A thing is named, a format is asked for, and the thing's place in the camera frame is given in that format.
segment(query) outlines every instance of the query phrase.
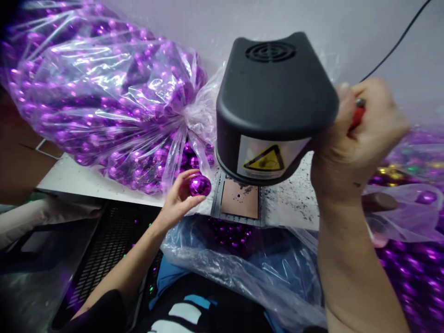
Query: ventilation grille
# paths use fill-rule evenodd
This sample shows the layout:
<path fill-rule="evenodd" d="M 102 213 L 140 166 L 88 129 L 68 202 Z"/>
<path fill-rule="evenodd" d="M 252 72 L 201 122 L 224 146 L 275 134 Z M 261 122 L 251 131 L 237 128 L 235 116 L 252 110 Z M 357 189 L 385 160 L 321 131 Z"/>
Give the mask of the ventilation grille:
<path fill-rule="evenodd" d="M 254 62 L 282 62 L 293 58 L 296 48 L 283 42 L 260 43 L 249 47 L 245 56 Z"/>
<path fill-rule="evenodd" d="M 49 329 L 58 332 L 85 303 L 88 296 L 120 259 L 132 248 L 151 225 L 160 208 L 132 203 L 110 201 L 97 226 L 85 254 L 72 276 L 69 288 Z M 140 293 L 128 308 L 127 330 L 134 327 L 146 287 L 148 301 L 157 292 L 157 271 L 162 254 L 159 251 L 147 278 L 141 283 Z"/>

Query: warning label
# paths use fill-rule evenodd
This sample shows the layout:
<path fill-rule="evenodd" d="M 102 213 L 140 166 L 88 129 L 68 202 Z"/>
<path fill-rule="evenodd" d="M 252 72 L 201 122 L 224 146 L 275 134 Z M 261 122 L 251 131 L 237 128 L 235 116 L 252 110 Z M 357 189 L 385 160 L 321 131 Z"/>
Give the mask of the warning label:
<path fill-rule="evenodd" d="M 281 171 L 285 169 L 281 151 L 277 144 L 272 145 L 251 161 L 244 164 L 244 168 L 262 172 Z"/>
<path fill-rule="evenodd" d="M 309 140 L 267 141 L 241 135 L 237 173 L 253 179 L 279 178 Z"/>

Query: black machine housing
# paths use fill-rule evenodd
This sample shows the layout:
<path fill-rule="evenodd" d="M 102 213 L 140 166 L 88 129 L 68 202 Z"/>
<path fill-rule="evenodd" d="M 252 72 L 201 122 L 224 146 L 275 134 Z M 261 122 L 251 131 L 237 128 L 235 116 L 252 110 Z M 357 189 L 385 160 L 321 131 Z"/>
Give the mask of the black machine housing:
<path fill-rule="evenodd" d="M 217 97 L 216 157 L 236 182 L 268 186 L 298 168 L 303 149 L 277 179 L 237 173 L 241 135 L 268 141 L 311 138 L 329 127 L 339 100 L 307 36 L 269 42 L 234 41 Z"/>

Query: cardboard box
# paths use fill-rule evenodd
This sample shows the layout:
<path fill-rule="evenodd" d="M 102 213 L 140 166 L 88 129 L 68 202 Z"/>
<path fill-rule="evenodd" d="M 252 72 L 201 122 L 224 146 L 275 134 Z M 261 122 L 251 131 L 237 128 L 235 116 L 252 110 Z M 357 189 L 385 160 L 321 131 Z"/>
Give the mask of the cardboard box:
<path fill-rule="evenodd" d="M 23 204 L 57 162 L 35 150 L 43 138 L 20 117 L 14 102 L 0 91 L 0 204 Z M 62 151 L 45 142 L 39 150 L 60 157 Z"/>

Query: white table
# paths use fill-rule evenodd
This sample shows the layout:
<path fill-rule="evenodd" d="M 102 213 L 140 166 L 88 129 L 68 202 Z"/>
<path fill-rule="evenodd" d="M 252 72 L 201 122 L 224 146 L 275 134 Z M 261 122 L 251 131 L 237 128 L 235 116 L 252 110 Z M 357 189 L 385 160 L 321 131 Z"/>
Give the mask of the white table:
<path fill-rule="evenodd" d="M 319 230 L 319 212 L 310 183 L 312 154 L 301 161 L 298 170 L 285 182 L 271 186 L 265 196 L 266 223 L 270 226 L 292 226 Z M 37 186 L 41 190 L 60 191 L 136 204 L 161 207 L 162 197 L 136 192 L 103 177 L 99 172 L 78 165 L 67 154 L 52 167 Z M 210 215 L 213 193 L 195 210 Z"/>

